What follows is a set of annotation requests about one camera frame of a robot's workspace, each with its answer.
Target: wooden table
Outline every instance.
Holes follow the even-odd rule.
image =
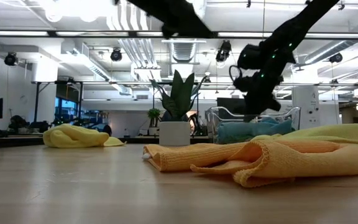
[[[141,145],[2,148],[0,223],[358,223],[358,177],[243,189],[141,157]]]

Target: plastic storage container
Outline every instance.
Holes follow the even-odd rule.
[[[216,144],[249,141],[259,135],[287,134],[298,130],[300,108],[266,115],[236,115],[222,106],[205,112],[208,136]]]

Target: teal cloth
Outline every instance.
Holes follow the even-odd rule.
[[[292,120],[282,123],[273,118],[263,118],[258,123],[225,122],[218,124],[218,144],[231,144],[248,141],[260,135],[288,134],[294,131]]]

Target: small potted plant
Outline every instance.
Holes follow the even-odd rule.
[[[155,80],[151,80],[154,88],[161,93],[162,106],[171,116],[170,121],[162,121],[160,123],[160,145],[187,146],[190,144],[190,123],[183,121],[182,117],[193,107],[201,84],[206,77],[207,76],[205,76],[196,87],[193,87],[195,79],[194,73],[189,75],[186,81],[183,82],[179,72],[175,70],[170,96],[167,95],[165,90],[159,86]]]
[[[160,121],[160,113],[161,111],[157,108],[149,109],[147,112],[147,116],[150,119],[150,126],[149,126],[149,135],[157,135],[158,130],[158,121]]]

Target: yellow cloth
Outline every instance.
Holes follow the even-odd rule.
[[[228,145],[181,148],[147,145],[144,153],[159,171],[232,174],[243,187],[295,177],[358,175],[358,124],[325,126],[284,136],[259,136]]]
[[[358,144],[358,124],[337,124],[294,131],[286,135],[257,136],[253,140],[317,140]]]
[[[44,132],[44,144],[57,148],[123,146],[118,138],[109,137],[107,133],[86,129],[69,124],[62,124]]]

